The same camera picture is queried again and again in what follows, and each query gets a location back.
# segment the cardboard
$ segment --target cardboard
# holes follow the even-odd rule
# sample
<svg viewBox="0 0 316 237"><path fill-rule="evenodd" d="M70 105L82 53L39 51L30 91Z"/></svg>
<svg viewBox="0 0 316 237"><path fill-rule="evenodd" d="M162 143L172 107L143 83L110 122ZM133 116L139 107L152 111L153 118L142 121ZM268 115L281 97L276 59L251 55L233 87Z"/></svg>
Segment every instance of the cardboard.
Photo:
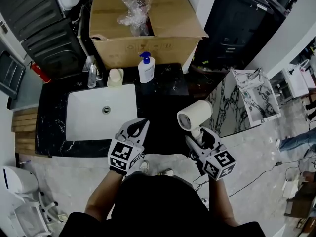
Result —
<svg viewBox="0 0 316 237"><path fill-rule="evenodd" d="M156 64L183 65L207 34L188 0L153 0L149 19L155 36L134 37L117 23L128 9L121 0L93 0L89 34L107 69L135 67L148 51Z"/></svg>

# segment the white marble sink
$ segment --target white marble sink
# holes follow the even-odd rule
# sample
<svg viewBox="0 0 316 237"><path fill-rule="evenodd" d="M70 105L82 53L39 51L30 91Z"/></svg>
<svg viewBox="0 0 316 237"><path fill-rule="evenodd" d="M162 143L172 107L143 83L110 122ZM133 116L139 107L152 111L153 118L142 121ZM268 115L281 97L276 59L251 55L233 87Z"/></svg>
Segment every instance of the white marble sink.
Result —
<svg viewBox="0 0 316 237"><path fill-rule="evenodd" d="M66 140L113 139L125 122L136 118L133 84L72 92L68 97Z"/></svg>
<svg viewBox="0 0 316 237"><path fill-rule="evenodd" d="M254 70L231 70L207 98L213 114L204 126L220 137L260 125L281 116L277 99L265 75L248 79Z"/></svg>

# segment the soap dispenser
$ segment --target soap dispenser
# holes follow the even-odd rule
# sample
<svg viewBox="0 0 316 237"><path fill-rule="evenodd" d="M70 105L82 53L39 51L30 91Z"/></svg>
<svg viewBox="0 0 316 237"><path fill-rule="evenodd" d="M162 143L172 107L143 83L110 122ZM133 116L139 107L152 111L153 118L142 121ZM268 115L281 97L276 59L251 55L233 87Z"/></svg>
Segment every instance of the soap dispenser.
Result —
<svg viewBox="0 0 316 237"><path fill-rule="evenodd" d="M144 58L138 65L139 80L141 83L148 83L154 78L155 59L150 52L143 52L139 57Z"/></svg>

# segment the fire extinguisher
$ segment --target fire extinguisher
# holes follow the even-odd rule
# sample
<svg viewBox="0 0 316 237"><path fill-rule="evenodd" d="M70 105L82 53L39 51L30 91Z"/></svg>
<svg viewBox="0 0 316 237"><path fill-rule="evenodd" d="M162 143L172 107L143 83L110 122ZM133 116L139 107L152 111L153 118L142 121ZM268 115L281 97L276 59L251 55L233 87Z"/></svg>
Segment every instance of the fire extinguisher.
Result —
<svg viewBox="0 0 316 237"><path fill-rule="evenodd" d="M34 61L31 62L31 69L38 74L44 82L51 82L51 78L49 78Z"/></svg>

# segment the plastic wrap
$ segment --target plastic wrap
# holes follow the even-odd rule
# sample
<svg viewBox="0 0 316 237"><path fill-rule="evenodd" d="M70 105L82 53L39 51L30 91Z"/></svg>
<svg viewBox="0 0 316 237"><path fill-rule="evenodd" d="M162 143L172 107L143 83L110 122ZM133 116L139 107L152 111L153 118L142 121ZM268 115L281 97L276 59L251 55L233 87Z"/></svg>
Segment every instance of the plastic wrap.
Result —
<svg viewBox="0 0 316 237"><path fill-rule="evenodd" d="M152 0L122 0L128 8L128 14L121 15L117 22L130 26L134 36L148 36L149 31L146 25L147 13L151 8Z"/></svg>

